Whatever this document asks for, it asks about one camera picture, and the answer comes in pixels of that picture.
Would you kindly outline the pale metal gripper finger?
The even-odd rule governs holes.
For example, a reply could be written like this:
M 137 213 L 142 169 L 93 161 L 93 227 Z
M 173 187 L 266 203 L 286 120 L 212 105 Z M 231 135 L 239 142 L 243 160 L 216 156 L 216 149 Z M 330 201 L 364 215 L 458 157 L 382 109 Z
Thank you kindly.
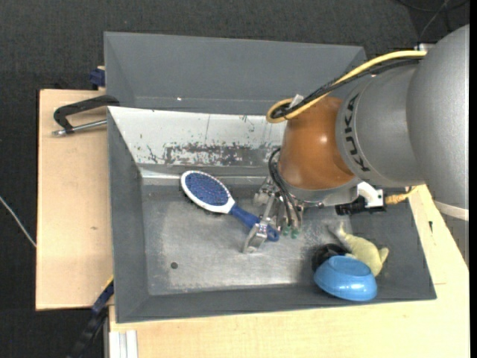
M 269 227 L 265 224 L 256 224 L 252 234 L 252 252 L 258 251 L 268 238 Z
M 244 242 L 242 252 L 252 254 L 260 249 L 263 244 L 263 225 L 256 223 L 251 229 Z

